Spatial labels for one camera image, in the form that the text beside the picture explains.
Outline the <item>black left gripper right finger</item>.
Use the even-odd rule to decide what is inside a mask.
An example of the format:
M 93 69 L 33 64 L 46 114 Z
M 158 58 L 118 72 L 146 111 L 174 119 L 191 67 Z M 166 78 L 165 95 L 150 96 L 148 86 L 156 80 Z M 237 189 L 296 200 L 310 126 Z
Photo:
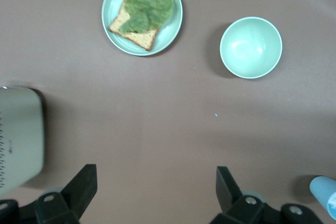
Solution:
M 275 210 L 257 196 L 244 195 L 226 166 L 217 167 L 216 196 L 222 212 L 211 223 L 322 223 L 303 205 L 284 204 Z

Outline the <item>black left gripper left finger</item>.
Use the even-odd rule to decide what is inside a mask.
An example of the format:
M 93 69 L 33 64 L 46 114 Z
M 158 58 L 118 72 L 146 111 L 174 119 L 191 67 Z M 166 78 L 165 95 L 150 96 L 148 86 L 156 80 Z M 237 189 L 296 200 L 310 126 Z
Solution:
M 23 207 L 2 199 L 1 223 L 79 223 L 97 189 L 97 167 L 87 164 L 60 192 L 46 193 Z

